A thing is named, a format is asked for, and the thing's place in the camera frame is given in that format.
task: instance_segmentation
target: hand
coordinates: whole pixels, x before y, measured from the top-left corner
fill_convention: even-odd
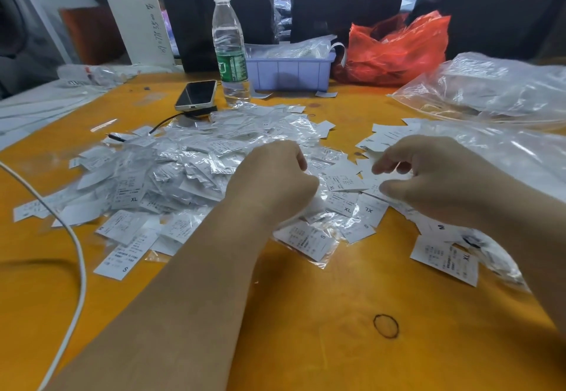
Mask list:
[[[297,143],[274,141],[254,148],[238,166],[226,199],[242,204],[275,227],[307,207],[319,185],[305,173],[307,161]]]
[[[402,174],[412,169],[414,177],[383,182],[383,194],[457,226],[477,227],[500,188],[517,182],[449,137],[404,137],[383,153],[372,172],[390,173],[395,168]]]

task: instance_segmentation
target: green bottle label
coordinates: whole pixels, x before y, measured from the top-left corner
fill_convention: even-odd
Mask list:
[[[242,51],[216,54],[220,79],[226,83],[241,83],[247,80],[246,58]]]

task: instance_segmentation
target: plastic sheet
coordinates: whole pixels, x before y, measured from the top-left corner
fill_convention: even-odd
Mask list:
[[[336,35],[326,35],[294,44],[245,44],[246,57],[251,59],[311,58],[325,59]]]
[[[438,11],[405,26],[398,14],[371,27],[352,24],[348,59],[335,65],[333,76],[342,83],[403,85],[444,62],[449,16]]]
[[[525,184],[566,202],[566,137],[509,126],[480,123],[428,122],[421,133],[449,136],[502,171]],[[490,237],[477,230],[461,231],[464,246],[472,248],[489,269],[507,282],[523,286],[517,264]]]
[[[466,52],[392,95],[435,118],[534,127],[566,123],[566,68]]]

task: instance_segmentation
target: table surface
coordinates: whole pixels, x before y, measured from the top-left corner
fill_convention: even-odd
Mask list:
[[[184,74],[138,76],[2,151],[0,159],[40,193],[52,193],[80,174],[67,168],[68,159],[107,131],[133,130],[173,115],[187,80]],[[372,123],[401,124],[403,117],[418,116],[386,97],[390,89],[330,88],[339,92],[336,98],[256,103],[306,105],[312,121],[336,124],[322,143],[350,159],[357,158],[354,145],[371,134]],[[217,95],[217,103],[225,104],[221,89]],[[4,172],[0,186],[0,388],[35,390],[75,309],[75,249],[65,230],[49,230],[49,220],[13,223],[13,207],[32,197]],[[103,245],[93,236],[97,226],[76,228],[88,289],[60,367],[163,267],[141,261],[122,282],[95,275],[103,259]],[[413,223],[389,208],[375,235],[342,243],[324,270],[268,242],[254,271],[228,389],[566,389],[566,347],[534,298],[483,266],[474,288],[409,259],[417,234]],[[397,338],[379,333],[378,314],[398,322]]]

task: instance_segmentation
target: red plastic bag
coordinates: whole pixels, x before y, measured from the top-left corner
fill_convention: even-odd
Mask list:
[[[398,14],[370,28],[352,24],[346,65],[334,65],[333,77],[341,83],[398,86],[444,62],[450,16],[433,11],[408,27],[406,17]]]

